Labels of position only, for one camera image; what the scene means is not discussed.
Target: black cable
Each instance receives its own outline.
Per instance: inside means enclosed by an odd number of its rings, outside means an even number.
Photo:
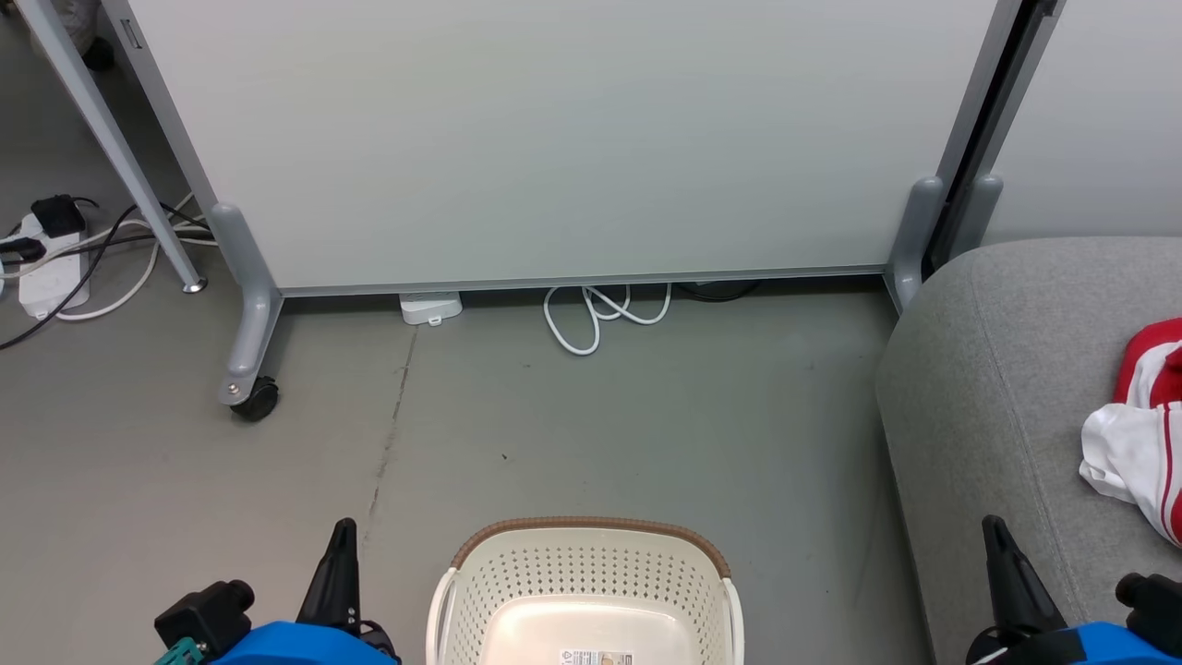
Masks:
[[[188,233],[194,233],[194,232],[199,233],[199,235],[188,235]],[[194,228],[194,229],[182,228],[182,229],[177,230],[177,234],[178,234],[180,237],[187,239],[187,240],[213,240],[214,239],[214,236],[210,235],[209,233],[207,233],[204,230],[197,230],[196,228]],[[124,245],[126,242],[138,242],[141,240],[155,240],[155,239],[156,239],[156,236],[155,235],[150,235],[150,234],[145,234],[145,235],[125,235],[123,237],[118,237],[118,239],[111,240],[111,243],[108,245],[108,246],[109,247],[113,247],[115,245]],[[70,249],[69,252],[61,252],[60,254],[56,254],[56,257],[57,256],[72,256],[74,254],[80,254],[83,252],[96,252],[96,250],[98,250],[98,245],[95,245],[93,247],[78,247],[77,249]],[[15,265],[28,265],[31,262],[37,262],[38,260],[40,260],[40,259],[5,261],[5,265],[13,265],[13,266],[15,266]]]
[[[66,308],[66,305],[70,304],[70,300],[72,300],[73,296],[78,294],[78,291],[82,289],[83,283],[85,283],[90,279],[90,275],[95,273],[95,268],[98,267],[98,261],[102,260],[103,253],[106,250],[106,247],[113,242],[115,232],[119,229],[119,224],[123,223],[123,221],[126,220],[132,211],[135,211],[136,207],[137,206],[131,206],[130,208],[123,210],[123,214],[119,215],[119,219],[115,220],[115,224],[111,226],[111,232],[106,234],[106,237],[98,246],[98,253],[95,254],[93,259],[91,259],[90,267],[86,268],[86,273],[83,274],[82,279],[78,280],[78,285],[73,287],[73,291],[70,291],[70,294],[63,298],[61,302],[58,304],[58,306],[53,307],[53,311],[51,311],[48,315],[34,322],[32,327],[21,332],[20,335],[17,335],[12,340],[8,340],[7,343],[0,345],[0,352],[5,350],[11,350],[12,347],[15,347],[17,345],[30,339],[31,337],[33,337],[34,332],[44,327],[46,322],[53,320],[53,318],[58,315],[58,313],[60,313],[61,309]]]
[[[165,203],[163,201],[160,201],[160,207],[164,208],[165,211],[173,213],[174,216],[178,216],[178,217],[183,219],[184,221],[188,221],[189,223],[194,223],[196,226],[200,226],[201,228],[204,228],[206,230],[209,230],[209,224],[207,224],[206,222],[197,221],[197,220],[193,219],[191,216],[182,213],[181,210],[174,208],[173,206],[170,206],[170,204],[168,204],[168,203]]]
[[[746,286],[739,288],[733,293],[725,293],[721,295],[715,295],[713,293],[703,293],[702,291],[697,291],[684,283],[674,283],[674,286],[676,286],[678,291],[686,293],[687,295],[694,298],[695,300],[701,300],[703,302],[729,302],[730,300],[738,300],[743,295],[749,295],[752,291],[759,288],[759,285],[762,282],[764,282],[762,279],[756,279],[755,281],[747,283]]]

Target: power strip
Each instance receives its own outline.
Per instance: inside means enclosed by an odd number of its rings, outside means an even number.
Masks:
[[[20,234],[25,237],[39,240],[45,245],[46,252],[53,252],[73,245],[83,240],[83,233],[67,233],[58,237],[50,237],[41,228],[41,222],[37,215],[27,214],[20,221]],[[86,252],[59,256],[33,272],[20,278],[20,305],[25,307],[28,315],[41,320],[53,311],[70,291],[73,291],[82,275],[86,272],[90,262]],[[76,307],[90,299],[90,282],[83,283],[78,293],[70,299],[65,308]]]

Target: brown basket rim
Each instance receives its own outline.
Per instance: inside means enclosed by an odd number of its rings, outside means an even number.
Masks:
[[[460,569],[468,559],[468,555],[472,554],[472,550],[476,549],[476,546],[488,539],[508,532],[524,532],[527,529],[618,529],[673,536],[702,550],[710,562],[714,563],[714,568],[719,572],[719,578],[730,578],[730,567],[727,566],[727,560],[722,558],[722,553],[719,552],[719,548],[714,547],[714,543],[702,537],[697,532],[663,522],[624,520],[621,517],[522,517],[496,522],[473,534],[460,547],[460,552],[452,559],[452,568]]]

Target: gray metal leg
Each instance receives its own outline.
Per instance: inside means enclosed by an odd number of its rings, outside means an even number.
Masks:
[[[923,177],[911,185],[884,274],[886,291],[901,312],[923,281],[923,252],[931,240],[943,198],[944,183],[939,177]]]
[[[1001,176],[992,172],[981,175],[969,185],[961,208],[960,223],[952,235],[948,248],[948,260],[965,252],[980,247],[985,240],[985,230],[989,227],[993,208],[1001,197]]]
[[[242,210],[219,202],[210,208],[207,221],[217,234],[226,263],[242,287],[242,320],[229,354],[226,380],[217,391],[221,403],[233,406],[251,397],[251,387],[262,366],[284,296],[271,279]]]
[[[50,0],[17,0],[17,6],[20,7],[20,13],[40,41],[50,63],[57,70],[58,77],[61,78],[61,83],[66,86],[74,104],[78,105],[78,110],[86,118],[86,124],[90,125],[95,137],[103,145],[103,151],[106,152],[128,191],[131,193],[131,198],[139,206],[139,211],[143,213],[152,233],[156,234],[156,239],[160,240],[164,255],[173,262],[176,273],[181,275],[184,292],[196,293],[202,289],[206,286],[206,279],[197,274],[193,262],[189,261],[189,255],[181,246],[181,241],[177,240],[173,224],[168,222],[164,211],[160,208],[156,194],[152,193],[148,178],[144,177],[135,156],[131,155],[131,149],[128,146],[123,132],[119,131],[119,125],[111,117],[111,110],[106,107],[103,96],[95,86],[95,80],[90,77],[86,65],[83,64],[78,50],[70,41],[70,35],[66,34],[61,21],[58,20]]]

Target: red and white cloth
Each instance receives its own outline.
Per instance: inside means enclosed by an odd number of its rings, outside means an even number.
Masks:
[[[1182,318],[1129,341],[1112,403],[1084,423],[1079,475],[1182,547]]]

